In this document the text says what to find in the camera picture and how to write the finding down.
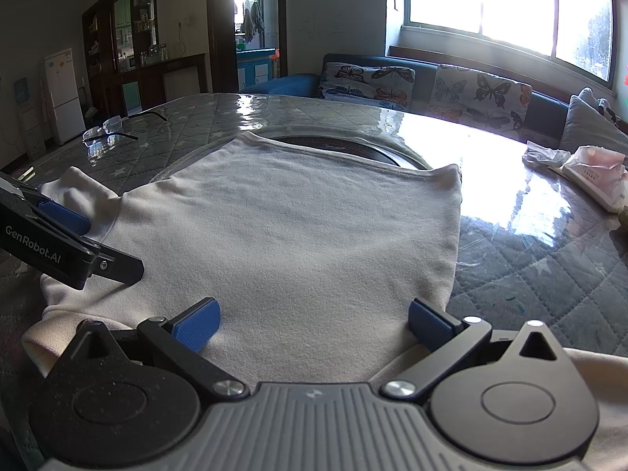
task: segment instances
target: blue sofa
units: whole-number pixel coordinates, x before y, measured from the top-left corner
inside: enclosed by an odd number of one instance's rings
[[[323,67],[327,62],[346,62],[365,67],[401,66],[414,69],[416,80],[412,92],[412,112],[425,114],[429,97],[436,78],[436,64],[405,60],[383,56],[358,56],[329,54],[323,58]],[[318,88],[320,74],[297,74],[285,78],[276,78],[242,90],[241,93],[294,95],[314,97]],[[557,148],[563,135],[567,106],[551,97],[533,91],[526,118],[523,121],[521,138],[530,139],[546,147]]]

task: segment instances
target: quilted tablecloth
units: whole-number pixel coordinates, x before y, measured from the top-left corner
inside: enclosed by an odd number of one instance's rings
[[[420,115],[297,97],[201,94],[156,111],[165,122],[152,114],[124,122],[137,141],[110,138],[89,149],[74,141],[36,162],[29,182],[76,166],[121,194],[245,130],[348,137],[432,168],[457,163],[462,221],[448,311],[478,314],[497,329],[540,319],[566,347],[628,356],[628,232],[566,179],[525,167],[524,145]],[[32,467],[39,460],[25,413],[40,379],[20,336],[43,310],[37,279],[16,259],[0,264],[0,399]]]

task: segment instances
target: door frame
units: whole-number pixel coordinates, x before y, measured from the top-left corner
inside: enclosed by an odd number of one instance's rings
[[[233,0],[207,1],[207,35],[212,91],[238,93],[236,39],[234,36]],[[279,73],[288,74],[286,0],[279,5]]]

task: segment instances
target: blue gripper pad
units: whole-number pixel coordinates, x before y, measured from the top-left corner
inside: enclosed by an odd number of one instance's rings
[[[63,205],[59,205],[52,200],[40,201],[37,204],[37,209],[61,223],[65,228],[69,228],[78,236],[84,236],[91,227],[89,219],[85,216],[66,209]]]
[[[205,298],[170,320],[170,334],[194,352],[200,351],[221,326],[221,307]]]
[[[418,342],[431,352],[458,334],[459,326],[453,323],[455,319],[444,312],[441,312],[442,315],[440,315],[439,312],[440,310],[430,308],[417,299],[410,303],[407,310],[407,323],[410,326],[410,331]]]

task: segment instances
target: white refrigerator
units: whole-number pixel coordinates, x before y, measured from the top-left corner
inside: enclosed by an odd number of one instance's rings
[[[62,145],[85,131],[72,50],[46,56],[43,63],[52,136],[58,145]]]

